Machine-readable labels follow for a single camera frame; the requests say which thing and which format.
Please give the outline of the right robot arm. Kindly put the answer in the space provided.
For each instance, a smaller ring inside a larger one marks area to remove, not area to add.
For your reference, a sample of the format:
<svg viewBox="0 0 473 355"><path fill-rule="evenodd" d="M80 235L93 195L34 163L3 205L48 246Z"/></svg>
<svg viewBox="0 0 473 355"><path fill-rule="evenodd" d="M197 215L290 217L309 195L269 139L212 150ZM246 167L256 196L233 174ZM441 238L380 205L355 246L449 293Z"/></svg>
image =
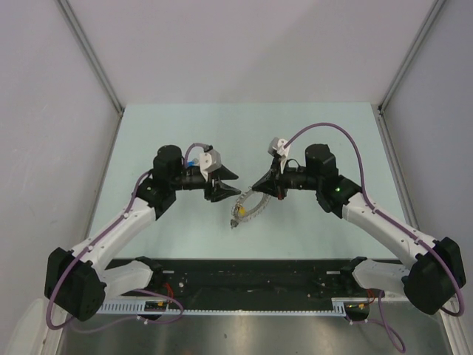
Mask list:
<svg viewBox="0 0 473 355"><path fill-rule="evenodd" d="M268 148L273 157L268 172L253 186L283 200L290 189L313 191L326 213L359 227L389 249L400 266L357 257L344 269L342 291L357 297L368 288L404 295L419 310L433 315L466 284L459 245L449 237L437 240L391 217L363 189L340 175L336 157L326 144L312 144L304 152L305 164L288 165L289 147L274 138Z"/></svg>

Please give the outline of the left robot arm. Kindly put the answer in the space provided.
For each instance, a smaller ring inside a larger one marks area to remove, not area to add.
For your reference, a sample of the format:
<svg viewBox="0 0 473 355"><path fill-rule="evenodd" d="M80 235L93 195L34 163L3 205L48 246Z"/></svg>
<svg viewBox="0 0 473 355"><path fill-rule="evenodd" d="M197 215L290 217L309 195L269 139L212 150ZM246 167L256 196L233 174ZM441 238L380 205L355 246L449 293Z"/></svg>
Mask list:
<svg viewBox="0 0 473 355"><path fill-rule="evenodd" d="M162 290L163 268L148 257L137 257L114 268L109 264L134 237L167 212L178 192L201 190L210 203L240 194L239 189L227 184L238 175L222 164L220 153L211 145L202 148L197 162L191 165L188 153L180 147L160 147L152 168L137 179L129 202L112 222L69 250L51 252L44 286L49 328L60 328L52 322L56 306L84 322L106 300L130 291L153 296Z"/></svg>

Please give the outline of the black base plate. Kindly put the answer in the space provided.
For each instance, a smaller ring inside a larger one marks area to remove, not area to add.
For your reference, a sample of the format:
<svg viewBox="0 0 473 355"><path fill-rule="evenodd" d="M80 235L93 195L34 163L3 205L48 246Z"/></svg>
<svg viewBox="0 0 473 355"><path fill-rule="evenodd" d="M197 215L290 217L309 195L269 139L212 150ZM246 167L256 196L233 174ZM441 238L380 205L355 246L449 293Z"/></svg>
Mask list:
<svg viewBox="0 0 473 355"><path fill-rule="evenodd" d="M163 268L163 281L177 297L199 291L301 291L317 298L361 297L376 292L359 286L343 267L348 259L245 260L152 258Z"/></svg>

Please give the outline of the left aluminium frame post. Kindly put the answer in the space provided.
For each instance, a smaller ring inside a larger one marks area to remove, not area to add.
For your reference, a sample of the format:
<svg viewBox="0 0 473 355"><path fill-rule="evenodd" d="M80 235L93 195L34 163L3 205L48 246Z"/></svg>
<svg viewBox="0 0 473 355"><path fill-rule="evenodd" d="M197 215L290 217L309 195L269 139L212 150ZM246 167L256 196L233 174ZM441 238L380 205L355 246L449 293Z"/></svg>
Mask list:
<svg viewBox="0 0 473 355"><path fill-rule="evenodd" d="M106 70L95 52L78 16L76 15L72 5L67 0L55 0L61 15L63 16L73 38L76 40L81 52L84 55L92 73L98 80L101 88L106 94L107 99L113 106L114 111L122 117L124 113L124 106L120 102L120 99L112 86L109 76L106 74Z"/></svg>

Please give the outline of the aluminium frame post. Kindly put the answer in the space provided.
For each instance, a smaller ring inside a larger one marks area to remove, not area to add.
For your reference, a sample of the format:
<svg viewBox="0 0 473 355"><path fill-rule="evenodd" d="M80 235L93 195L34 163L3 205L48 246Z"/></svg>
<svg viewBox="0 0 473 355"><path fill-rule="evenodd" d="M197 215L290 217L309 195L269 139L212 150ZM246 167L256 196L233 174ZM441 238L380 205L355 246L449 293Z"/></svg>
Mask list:
<svg viewBox="0 0 473 355"><path fill-rule="evenodd" d="M422 46L426 42L429 34L431 33L435 23L440 18L445 6L449 3L447 0L435 0L432 6L429 8L425 19L422 21L419 30L416 32L406 55L403 57L400 67L397 69L393 79L391 80L387 91L384 93L380 103L377 106L377 110L380 115L383 115L389 106L390 101L397 92L399 86L404 80L409 68L412 66L415 58L421 51Z"/></svg>
<svg viewBox="0 0 473 355"><path fill-rule="evenodd" d="M73 38L76 40L81 52L84 55L92 73L98 80L101 88L106 94L107 99L113 106L114 111L122 117L124 113L124 106L120 102L120 99L112 86L109 76L106 74L106 70L95 52L78 16L76 15L72 5L67 0L55 0L61 15L63 16Z"/></svg>

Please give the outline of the right aluminium frame post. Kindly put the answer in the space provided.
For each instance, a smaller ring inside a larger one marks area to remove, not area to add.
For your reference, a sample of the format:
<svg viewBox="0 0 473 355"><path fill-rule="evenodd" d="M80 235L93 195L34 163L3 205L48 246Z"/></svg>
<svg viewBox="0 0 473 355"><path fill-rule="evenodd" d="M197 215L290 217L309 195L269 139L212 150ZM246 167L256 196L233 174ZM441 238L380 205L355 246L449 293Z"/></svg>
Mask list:
<svg viewBox="0 0 473 355"><path fill-rule="evenodd" d="M377 106L377 110L380 115L383 115L389 106L390 101L397 92L399 86L404 80L409 68L412 66L415 58L421 51L422 46L426 42L429 34L431 33L435 23L440 18L445 6L449 3L447 0L435 0L432 6L429 8L425 19L422 21L419 30L416 32L406 55L403 57L400 67L397 69L393 79L391 80L387 91L384 93L380 103Z"/></svg>

